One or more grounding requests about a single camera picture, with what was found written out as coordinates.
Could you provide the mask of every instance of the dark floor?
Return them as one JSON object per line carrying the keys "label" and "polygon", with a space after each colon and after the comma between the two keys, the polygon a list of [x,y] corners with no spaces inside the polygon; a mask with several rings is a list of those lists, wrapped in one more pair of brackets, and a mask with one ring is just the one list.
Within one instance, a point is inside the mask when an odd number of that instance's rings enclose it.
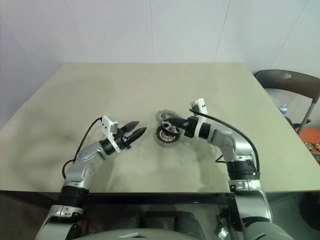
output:
{"label": "dark floor", "polygon": [[[271,202],[274,222],[287,231],[295,240],[319,240],[320,231],[309,227],[300,216],[298,208],[300,196],[282,197]],[[218,206],[210,204],[182,205],[112,205],[89,206],[87,218],[94,220],[98,232],[109,230],[116,219],[146,211],[186,211],[199,220],[207,240],[217,240],[214,234]],[[0,195],[0,239],[33,240],[46,217],[48,210]],[[148,218],[150,228],[171,230],[173,219]]]}

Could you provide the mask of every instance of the metal gear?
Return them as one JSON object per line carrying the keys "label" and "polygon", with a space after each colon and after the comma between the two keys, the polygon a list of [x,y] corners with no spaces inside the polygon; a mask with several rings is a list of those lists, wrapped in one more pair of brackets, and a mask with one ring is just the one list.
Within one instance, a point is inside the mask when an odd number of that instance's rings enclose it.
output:
{"label": "metal gear", "polygon": [[180,136],[183,131],[181,128],[172,125],[168,120],[163,120],[161,127],[164,133],[169,136]]}
{"label": "metal gear", "polygon": [[162,122],[163,120],[166,120],[171,117],[178,117],[178,114],[175,111],[168,110],[168,109],[160,110],[156,114],[156,119],[159,122]]}
{"label": "metal gear", "polygon": [[161,125],[156,129],[154,136],[155,136],[155,141],[163,147],[172,147],[176,145],[177,141],[180,138],[179,135],[173,136],[173,135],[166,134]]}

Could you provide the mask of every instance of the mechanical part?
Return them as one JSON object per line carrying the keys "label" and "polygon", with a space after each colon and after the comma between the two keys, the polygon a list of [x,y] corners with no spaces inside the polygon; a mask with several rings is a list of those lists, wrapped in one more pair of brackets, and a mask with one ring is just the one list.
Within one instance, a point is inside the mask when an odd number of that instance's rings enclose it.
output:
{"label": "mechanical part", "polygon": [[196,127],[198,125],[199,119],[196,116],[190,116],[187,119],[175,116],[167,120],[172,125],[183,129],[184,135],[188,138],[193,138],[195,136]]}
{"label": "mechanical part", "polygon": [[180,136],[182,129],[172,125],[168,120],[161,122],[162,130],[169,136]]}
{"label": "mechanical part", "polygon": [[[146,127],[139,128],[130,136],[125,136],[138,123],[138,121],[133,121],[122,128],[118,128],[117,121],[106,116],[102,117],[102,131],[106,135],[106,139],[93,143],[78,152],[74,163],[65,175],[65,181],[57,203],[49,210],[36,240],[57,239],[59,237],[61,237],[61,240],[67,240],[79,237],[75,231],[75,228],[78,227],[74,224],[70,225],[70,223],[76,223],[82,219],[84,215],[83,205],[95,180],[96,172],[108,155],[118,153],[124,148],[129,149],[130,144],[144,134]],[[54,229],[60,228],[57,223],[65,223],[63,229],[61,228],[61,234],[58,231],[55,234]]]}
{"label": "mechanical part", "polygon": [[237,192],[234,195],[234,199],[243,224],[242,228],[246,228],[254,222],[272,221],[271,211],[268,210],[266,202],[260,194],[240,195]]}
{"label": "mechanical part", "polygon": [[156,114],[156,119],[159,122],[162,122],[163,120],[167,120],[172,117],[178,117],[178,114],[175,111],[168,110],[168,109],[160,110]]}
{"label": "mechanical part", "polygon": [[46,224],[39,234],[37,240],[71,240],[81,237],[81,227],[74,223],[50,222]]}
{"label": "mechanical part", "polygon": [[[207,105],[206,105],[205,100],[203,98],[199,98],[199,99],[195,100],[193,103],[191,103],[191,108],[196,110],[199,113],[208,114]],[[205,122],[206,122],[205,117],[203,117],[203,116],[198,117],[198,124],[196,125],[195,130],[194,130],[194,135],[197,139],[199,138],[200,128],[201,128],[202,124]]]}
{"label": "mechanical part", "polygon": [[305,142],[304,145],[306,146],[306,148],[309,150],[309,151],[314,151],[316,150],[316,146],[311,143],[311,142]]}
{"label": "mechanical part", "polygon": [[174,135],[167,135],[165,131],[163,130],[162,126],[159,126],[155,133],[155,141],[160,144],[162,147],[172,147],[177,144],[177,141],[179,140],[179,136]]}
{"label": "mechanical part", "polygon": [[243,230],[245,240],[293,240],[281,227],[265,221],[256,221]]}

